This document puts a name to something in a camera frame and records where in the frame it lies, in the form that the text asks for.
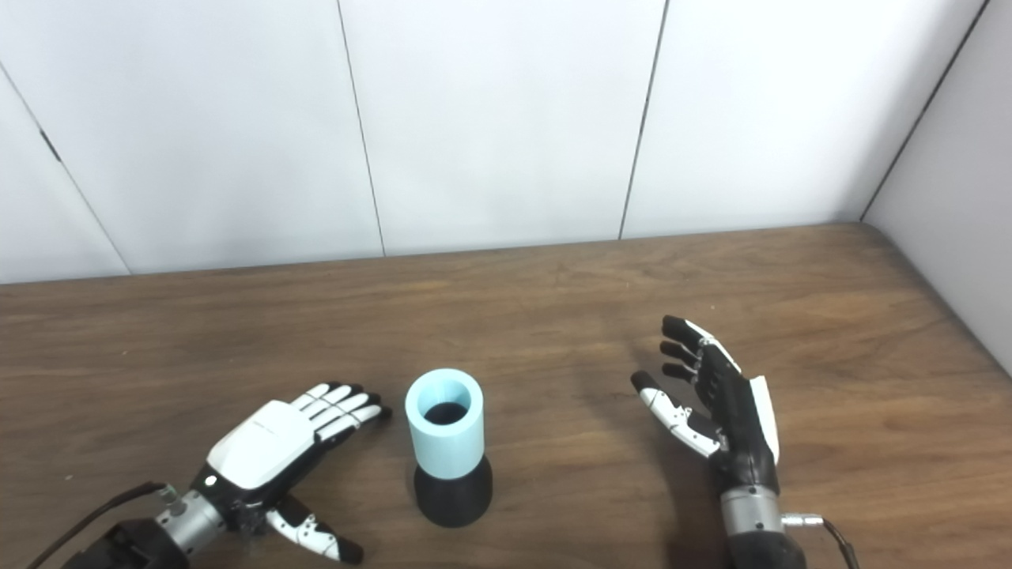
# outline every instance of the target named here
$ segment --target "light blue cup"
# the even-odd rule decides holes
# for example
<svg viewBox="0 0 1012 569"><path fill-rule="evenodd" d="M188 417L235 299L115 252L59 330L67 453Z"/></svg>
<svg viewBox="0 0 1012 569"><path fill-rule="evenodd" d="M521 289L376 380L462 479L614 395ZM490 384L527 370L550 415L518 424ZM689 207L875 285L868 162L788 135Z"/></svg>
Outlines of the light blue cup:
<svg viewBox="0 0 1012 569"><path fill-rule="evenodd" d="M440 403L467 409L451 424L425 414ZM452 480L475 470L485 455L485 398L478 382L459 370L433 370L415 380L404 402L418 466L434 478Z"/></svg>

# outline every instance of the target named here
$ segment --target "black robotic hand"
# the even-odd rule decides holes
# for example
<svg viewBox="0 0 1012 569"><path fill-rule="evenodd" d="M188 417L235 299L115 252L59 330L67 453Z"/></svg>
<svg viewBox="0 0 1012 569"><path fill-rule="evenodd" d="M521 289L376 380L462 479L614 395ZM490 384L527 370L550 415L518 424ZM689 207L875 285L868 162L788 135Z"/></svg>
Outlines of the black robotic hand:
<svg viewBox="0 0 1012 569"><path fill-rule="evenodd" d="M688 320L666 316L661 351L677 362L662 372L695 388L709 417L668 395L646 372L632 386L679 440L705 457L720 494L731 561L738 569L806 566L800 548L783 532L776 478L779 442L766 380L746 380L711 334Z"/></svg>

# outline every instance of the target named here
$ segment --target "silver cylinder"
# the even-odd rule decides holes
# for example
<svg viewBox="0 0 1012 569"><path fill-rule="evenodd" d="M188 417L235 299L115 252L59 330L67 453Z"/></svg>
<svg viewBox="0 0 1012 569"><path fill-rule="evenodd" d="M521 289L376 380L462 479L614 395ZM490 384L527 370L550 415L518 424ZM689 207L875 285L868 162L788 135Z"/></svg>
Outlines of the silver cylinder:
<svg viewBox="0 0 1012 569"><path fill-rule="evenodd" d="M186 505L182 513L173 515L172 510L178 511L179 508L169 508L155 519L188 559L215 541L226 527L215 506L197 491L187 492L181 501Z"/></svg>
<svg viewBox="0 0 1012 569"><path fill-rule="evenodd" d="M729 536L747 532L783 533L776 494L764 486L737 486L721 494L724 529Z"/></svg>

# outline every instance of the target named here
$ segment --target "white wall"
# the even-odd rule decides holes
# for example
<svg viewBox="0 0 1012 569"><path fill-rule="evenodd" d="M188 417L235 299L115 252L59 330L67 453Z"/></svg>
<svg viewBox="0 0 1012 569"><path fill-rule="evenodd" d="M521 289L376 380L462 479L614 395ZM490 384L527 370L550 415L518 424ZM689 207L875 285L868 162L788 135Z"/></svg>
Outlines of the white wall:
<svg viewBox="0 0 1012 569"><path fill-rule="evenodd" d="M0 62L131 270L382 254L333 1L5 0Z"/></svg>
<svg viewBox="0 0 1012 569"><path fill-rule="evenodd" d="M853 220L979 3L671 0L628 194L663 0L0 0L67 168L0 216L76 182L132 272Z"/></svg>
<svg viewBox="0 0 1012 569"><path fill-rule="evenodd" d="M865 221L1012 371L1010 54L1012 3L991 2Z"/></svg>
<svg viewBox="0 0 1012 569"><path fill-rule="evenodd" d="M663 0L341 0L387 251L614 239Z"/></svg>
<svg viewBox="0 0 1012 569"><path fill-rule="evenodd" d="M0 282L125 273L0 72Z"/></svg>
<svg viewBox="0 0 1012 569"><path fill-rule="evenodd" d="M625 237L856 221L978 0L672 0Z"/></svg>

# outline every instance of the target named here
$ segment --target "table surface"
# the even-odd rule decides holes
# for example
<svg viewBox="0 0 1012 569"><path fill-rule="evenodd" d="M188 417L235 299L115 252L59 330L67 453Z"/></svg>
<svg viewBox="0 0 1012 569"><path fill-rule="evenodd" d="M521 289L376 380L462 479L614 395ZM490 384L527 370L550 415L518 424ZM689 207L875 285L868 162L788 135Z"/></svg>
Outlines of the table surface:
<svg viewBox="0 0 1012 569"><path fill-rule="evenodd" d="M665 314L769 379L784 510L829 517L865 569L1008 565L1008 376L879 234L836 225L0 287L2 567L124 488L185 486L261 404L332 380L397 414L294 494L367 567L720 567L703 461L628 383L659 370ZM443 367L483 386L495 473L461 530L408 486L404 397ZM842 567L823 532L793 535ZM333 567L278 536L226 536L195 566Z"/></svg>

